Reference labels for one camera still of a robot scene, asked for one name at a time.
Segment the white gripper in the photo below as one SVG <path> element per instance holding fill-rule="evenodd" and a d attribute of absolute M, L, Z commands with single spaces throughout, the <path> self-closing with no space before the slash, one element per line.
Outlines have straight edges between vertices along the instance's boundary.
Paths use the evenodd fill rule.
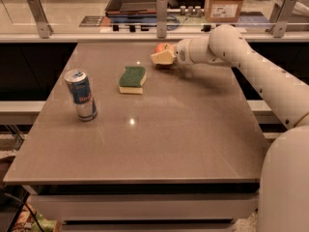
<path fill-rule="evenodd" d="M 181 65 L 192 65 L 193 61 L 190 57 L 191 39 L 184 39 L 175 45 L 175 54 L 171 50 L 163 50 L 151 55 L 152 61 L 159 65 L 172 65 L 177 59 Z"/>

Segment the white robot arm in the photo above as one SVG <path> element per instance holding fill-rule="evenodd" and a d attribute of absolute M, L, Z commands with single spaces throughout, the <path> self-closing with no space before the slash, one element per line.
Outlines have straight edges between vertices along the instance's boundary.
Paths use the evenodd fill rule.
<path fill-rule="evenodd" d="M 225 62 L 242 73 L 286 127 L 263 163 L 257 232 L 309 232 L 309 86 L 253 50 L 228 24 L 207 37 L 161 43 L 151 58 L 159 65 Z"/>

